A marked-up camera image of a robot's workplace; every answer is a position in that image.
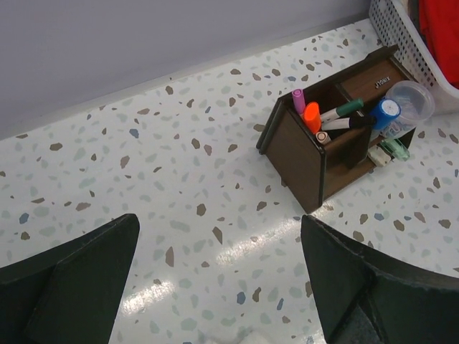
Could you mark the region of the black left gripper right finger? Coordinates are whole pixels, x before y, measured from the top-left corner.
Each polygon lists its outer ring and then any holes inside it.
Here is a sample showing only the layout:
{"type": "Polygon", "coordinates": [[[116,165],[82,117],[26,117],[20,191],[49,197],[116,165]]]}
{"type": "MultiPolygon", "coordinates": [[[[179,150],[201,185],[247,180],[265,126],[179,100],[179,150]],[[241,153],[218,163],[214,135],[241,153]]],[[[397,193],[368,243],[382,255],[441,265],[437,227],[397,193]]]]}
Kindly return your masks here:
{"type": "Polygon", "coordinates": [[[457,343],[458,278],[395,259],[314,216],[301,244],[327,343],[457,343]]]}

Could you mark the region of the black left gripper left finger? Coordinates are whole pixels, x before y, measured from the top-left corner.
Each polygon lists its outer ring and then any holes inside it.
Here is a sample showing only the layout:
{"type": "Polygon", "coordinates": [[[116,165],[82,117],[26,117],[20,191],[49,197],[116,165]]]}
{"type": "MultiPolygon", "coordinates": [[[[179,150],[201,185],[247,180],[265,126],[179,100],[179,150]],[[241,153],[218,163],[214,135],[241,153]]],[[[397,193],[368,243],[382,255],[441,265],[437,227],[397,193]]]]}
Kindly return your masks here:
{"type": "Polygon", "coordinates": [[[1,268],[2,343],[108,343],[140,224],[124,214],[1,268]]]}

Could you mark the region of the brown wooden desk organizer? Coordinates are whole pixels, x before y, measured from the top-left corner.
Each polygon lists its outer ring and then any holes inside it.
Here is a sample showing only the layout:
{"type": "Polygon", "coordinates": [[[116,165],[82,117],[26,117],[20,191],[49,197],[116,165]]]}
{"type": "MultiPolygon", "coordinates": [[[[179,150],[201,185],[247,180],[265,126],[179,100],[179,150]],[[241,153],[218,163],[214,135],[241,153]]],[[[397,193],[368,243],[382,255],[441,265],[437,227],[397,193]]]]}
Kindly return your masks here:
{"type": "MultiPolygon", "coordinates": [[[[362,61],[304,89],[306,102],[317,102],[329,111],[361,98],[362,109],[351,117],[368,117],[397,82],[414,77],[396,59],[397,45],[382,47],[362,61]]],[[[258,142],[282,181],[306,213],[375,168],[368,158],[370,147],[383,141],[371,128],[335,130],[331,142],[322,144],[295,111],[293,96],[279,97],[258,142]]]]}

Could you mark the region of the beige small tube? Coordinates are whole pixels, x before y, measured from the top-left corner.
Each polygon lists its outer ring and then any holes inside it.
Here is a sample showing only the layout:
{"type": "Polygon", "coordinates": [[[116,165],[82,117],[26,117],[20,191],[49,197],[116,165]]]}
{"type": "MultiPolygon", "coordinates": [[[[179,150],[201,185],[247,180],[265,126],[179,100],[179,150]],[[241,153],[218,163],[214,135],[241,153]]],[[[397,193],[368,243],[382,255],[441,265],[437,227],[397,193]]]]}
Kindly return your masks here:
{"type": "Polygon", "coordinates": [[[391,161],[391,156],[379,146],[373,146],[368,150],[367,157],[378,167],[384,167],[391,161]]]}

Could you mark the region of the green translucent cap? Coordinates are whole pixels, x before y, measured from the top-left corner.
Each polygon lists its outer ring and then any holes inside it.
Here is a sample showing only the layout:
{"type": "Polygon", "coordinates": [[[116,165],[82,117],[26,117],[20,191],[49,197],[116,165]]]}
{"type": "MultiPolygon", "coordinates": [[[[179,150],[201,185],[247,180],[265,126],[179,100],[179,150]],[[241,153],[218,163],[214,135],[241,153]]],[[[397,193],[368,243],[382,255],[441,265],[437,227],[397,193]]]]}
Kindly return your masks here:
{"type": "Polygon", "coordinates": [[[410,152],[398,139],[384,139],[380,142],[379,146],[386,154],[399,161],[408,161],[410,159],[410,152]]]}

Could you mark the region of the green capped white marker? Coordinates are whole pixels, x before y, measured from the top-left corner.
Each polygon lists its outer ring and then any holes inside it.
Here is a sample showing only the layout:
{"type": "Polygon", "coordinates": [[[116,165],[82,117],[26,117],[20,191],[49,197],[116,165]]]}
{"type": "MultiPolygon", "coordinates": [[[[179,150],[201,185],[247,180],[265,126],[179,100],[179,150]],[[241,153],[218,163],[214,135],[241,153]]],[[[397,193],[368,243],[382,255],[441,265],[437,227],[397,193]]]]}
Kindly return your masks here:
{"type": "Polygon", "coordinates": [[[360,110],[364,106],[364,101],[361,98],[347,102],[339,107],[335,107],[332,110],[329,110],[321,114],[321,123],[325,124],[327,122],[342,118],[345,115],[352,113],[353,111],[360,110]]]}

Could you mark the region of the blue grey stamp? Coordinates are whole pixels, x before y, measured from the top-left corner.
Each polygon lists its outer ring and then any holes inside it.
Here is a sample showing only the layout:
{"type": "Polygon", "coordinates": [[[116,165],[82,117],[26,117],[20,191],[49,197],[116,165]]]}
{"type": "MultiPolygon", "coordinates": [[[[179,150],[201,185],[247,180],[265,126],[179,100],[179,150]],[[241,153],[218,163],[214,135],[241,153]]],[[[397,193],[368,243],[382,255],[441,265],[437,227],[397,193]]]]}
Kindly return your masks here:
{"type": "Polygon", "coordinates": [[[372,128],[374,130],[384,129],[399,117],[400,111],[400,106],[396,101],[383,98],[369,113],[376,120],[372,128]]]}

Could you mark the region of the orange capped black highlighter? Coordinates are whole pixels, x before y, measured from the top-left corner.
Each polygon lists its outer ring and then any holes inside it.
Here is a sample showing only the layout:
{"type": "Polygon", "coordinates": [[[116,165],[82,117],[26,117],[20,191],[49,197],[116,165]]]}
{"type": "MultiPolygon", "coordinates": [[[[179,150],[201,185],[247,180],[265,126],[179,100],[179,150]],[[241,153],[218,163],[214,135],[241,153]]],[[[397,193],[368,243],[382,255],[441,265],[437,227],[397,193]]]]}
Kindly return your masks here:
{"type": "Polygon", "coordinates": [[[321,116],[317,102],[310,102],[306,105],[303,111],[303,122],[312,134],[316,134],[321,130],[321,116]]]}

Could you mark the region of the clear jar of paperclips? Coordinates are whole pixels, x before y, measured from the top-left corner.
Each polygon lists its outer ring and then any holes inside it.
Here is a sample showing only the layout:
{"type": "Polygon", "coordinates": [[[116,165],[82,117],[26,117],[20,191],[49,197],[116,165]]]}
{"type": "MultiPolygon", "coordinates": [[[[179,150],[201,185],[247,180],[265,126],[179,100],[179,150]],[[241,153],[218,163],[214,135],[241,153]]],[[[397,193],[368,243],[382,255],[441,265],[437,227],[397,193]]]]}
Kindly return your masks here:
{"type": "Polygon", "coordinates": [[[435,111],[433,96],[418,82],[398,82],[387,91],[385,98],[399,105],[400,114],[382,129],[381,136],[384,138],[401,138],[429,119],[435,111]]]}

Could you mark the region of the pink capped white marker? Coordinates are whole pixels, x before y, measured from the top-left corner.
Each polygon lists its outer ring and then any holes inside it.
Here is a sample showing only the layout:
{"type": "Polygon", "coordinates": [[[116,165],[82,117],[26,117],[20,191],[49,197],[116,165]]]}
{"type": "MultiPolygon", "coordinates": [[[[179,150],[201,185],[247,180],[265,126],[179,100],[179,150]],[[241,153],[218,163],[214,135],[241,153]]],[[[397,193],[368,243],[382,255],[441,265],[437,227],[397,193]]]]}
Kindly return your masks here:
{"type": "Polygon", "coordinates": [[[299,114],[302,115],[305,108],[306,108],[306,102],[305,102],[305,97],[303,94],[302,89],[295,89],[292,91],[292,98],[293,98],[293,104],[295,107],[295,111],[299,114]]]}

